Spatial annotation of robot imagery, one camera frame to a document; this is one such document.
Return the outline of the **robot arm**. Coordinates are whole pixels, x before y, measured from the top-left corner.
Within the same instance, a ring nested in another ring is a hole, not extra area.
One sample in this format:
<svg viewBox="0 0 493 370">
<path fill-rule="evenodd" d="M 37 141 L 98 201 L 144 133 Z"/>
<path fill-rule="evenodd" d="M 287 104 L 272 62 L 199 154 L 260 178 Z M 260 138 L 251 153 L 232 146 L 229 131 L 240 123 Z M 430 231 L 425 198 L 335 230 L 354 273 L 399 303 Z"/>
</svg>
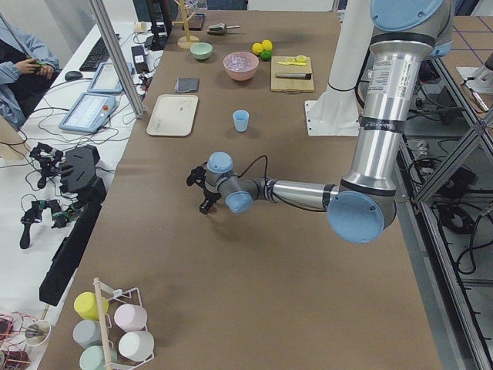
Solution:
<svg viewBox="0 0 493 370">
<path fill-rule="evenodd" d="M 479 109 L 486 113 L 490 106 L 481 95 L 492 94 L 492 59 L 493 55 L 486 59 L 480 67 L 457 67 L 462 77 L 462 85 L 470 92 Z"/>
<path fill-rule="evenodd" d="M 282 201 L 325 212 L 334 232 L 351 243 L 381 236 L 397 213 L 391 174 L 418 70 L 424 59 L 449 51 L 454 7 L 453 1 L 370 2 L 364 20 L 373 27 L 373 71 L 351 168 L 339 184 L 247 179 L 228 153 L 215 152 L 186 180 L 203 190 L 200 211 L 207 214 L 218 200 L 236 214 L 255 200 Z"/>
</svg>

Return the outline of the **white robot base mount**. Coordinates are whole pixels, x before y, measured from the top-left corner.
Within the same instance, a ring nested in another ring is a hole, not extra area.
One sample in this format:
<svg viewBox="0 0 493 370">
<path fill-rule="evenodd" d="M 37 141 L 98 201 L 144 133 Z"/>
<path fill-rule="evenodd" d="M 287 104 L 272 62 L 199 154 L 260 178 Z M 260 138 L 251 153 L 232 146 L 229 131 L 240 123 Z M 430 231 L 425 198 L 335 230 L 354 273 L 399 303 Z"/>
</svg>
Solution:
<svg viewBox="0 0 493 370">
<path fill-rule="evenodd" d="M 374 24 L 368 0 L 347 3 L 325 92 L 305 102 L 310 136 L 356 136 L 359 112 L 355 88 Z"/>
</svg>

